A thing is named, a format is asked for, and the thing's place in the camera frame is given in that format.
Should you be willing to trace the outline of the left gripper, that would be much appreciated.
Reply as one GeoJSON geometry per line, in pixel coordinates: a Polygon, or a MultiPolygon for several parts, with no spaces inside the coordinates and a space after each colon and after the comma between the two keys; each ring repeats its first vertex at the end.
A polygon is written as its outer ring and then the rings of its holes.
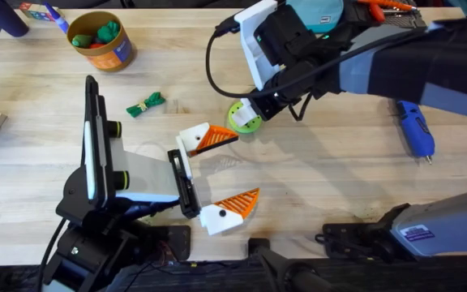
{"type": "Polygon", "coordinates": [[[259,188],[201,208],[189,159],[238,140],[226,127],[204,122],[180,131],[168,159],[128,152],[112,123],[85,122],[81,166],[67,179],[56,213],[83,228],[111,228],[176,205],[199,216],[209,235],[242,225],[254,210],[259,188]]]}

